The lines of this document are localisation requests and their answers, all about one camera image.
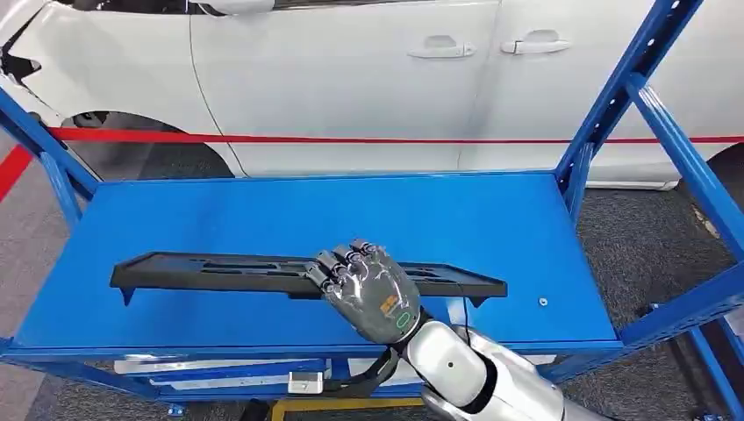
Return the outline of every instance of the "green light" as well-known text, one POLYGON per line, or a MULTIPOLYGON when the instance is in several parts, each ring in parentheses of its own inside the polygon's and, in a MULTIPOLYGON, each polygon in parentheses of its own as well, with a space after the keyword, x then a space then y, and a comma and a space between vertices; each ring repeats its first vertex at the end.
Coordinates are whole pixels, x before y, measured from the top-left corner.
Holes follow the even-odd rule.
POLYGON ((396 326, 398 329, 403 329, 403 326, 408 325, 409 321, 411 321, 411 313, 405 312, 398 316, 396 326))

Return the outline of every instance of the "yellow base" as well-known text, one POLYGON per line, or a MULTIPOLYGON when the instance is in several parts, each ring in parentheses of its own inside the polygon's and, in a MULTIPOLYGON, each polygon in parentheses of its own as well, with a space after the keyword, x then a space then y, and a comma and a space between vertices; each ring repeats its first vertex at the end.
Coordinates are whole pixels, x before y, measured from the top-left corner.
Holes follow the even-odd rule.
POLYGON ((271 408, 271 421, 283 421, 286 412, 298 410, 361 410, 421 406, 418 398, 406 399, 282 399, 271 408))

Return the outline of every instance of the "car body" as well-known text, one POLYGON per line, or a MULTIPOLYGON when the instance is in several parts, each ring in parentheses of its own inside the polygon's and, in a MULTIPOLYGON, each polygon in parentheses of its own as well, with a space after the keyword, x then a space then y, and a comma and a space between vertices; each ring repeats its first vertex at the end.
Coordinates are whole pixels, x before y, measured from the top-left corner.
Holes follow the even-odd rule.
MULTIPOLYGON (((0 87, 50 126, 105 111, 267 138, 209 144, 237 176, 551 168, 652 3, 289 0, 215 16, 181 1, 81 1, 11 7, 0 87)), ((703 4, 651 80, 706 159, 744 139, 742 12, 737 0, 703 4)), ((679 177, 631 108, 590 186, 668 189, 679 177)))

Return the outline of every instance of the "blue metal rack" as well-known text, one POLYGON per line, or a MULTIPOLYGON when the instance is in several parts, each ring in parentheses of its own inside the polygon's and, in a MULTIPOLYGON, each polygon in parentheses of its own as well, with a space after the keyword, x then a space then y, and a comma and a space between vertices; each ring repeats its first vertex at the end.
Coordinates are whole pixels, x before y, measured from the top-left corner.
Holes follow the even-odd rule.
MULTIPOLYGON (((553 171, 98 182, 0 91, 0 124, 44 164, 72 232, 17 335, 0 339, 0 360, 170 403, 280 397, 276 385, 157 387, 83 362, 326 358, 338 365, 382 348, 325 303, 278 294, 148 290, 125 308, 108 287, 111 269, 152 250, 310 256, 355 237, 386 245, 400 260, 505 279, 509 296, 467 306, 469 321, 520 353, 569 355, 544 370, 556 382, 720 318, 744 303, 744 216, 647 85, 700 3, 654 3, 553 171), (631 102, 739 263, 616 330, 575 226, 591 159, 631 102), (84 213, 74 192, 89 201, 84 213), (390 201, 343 211, 370 194, 390 201)), ((428 297, 424 306, 462 322, 460 300, 428 297)), ((395 386, 376 393, 418 392, 395 386)))

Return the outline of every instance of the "black tray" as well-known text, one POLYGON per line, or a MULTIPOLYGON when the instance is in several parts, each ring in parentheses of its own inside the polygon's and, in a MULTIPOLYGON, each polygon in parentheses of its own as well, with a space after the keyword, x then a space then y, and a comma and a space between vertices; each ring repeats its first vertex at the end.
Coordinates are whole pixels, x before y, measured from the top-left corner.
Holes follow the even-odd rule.
MULTIPOLYGON (((283 292, 290 298, 319 299, 320 289, 305 276, 305 257, 153 252, 114 267, 111 286, 124 304, 137 288, 283 292)), ((506 282, 448 265, 400 263, 422 296, 465 296, 478 307, 506 296, 506 282)))

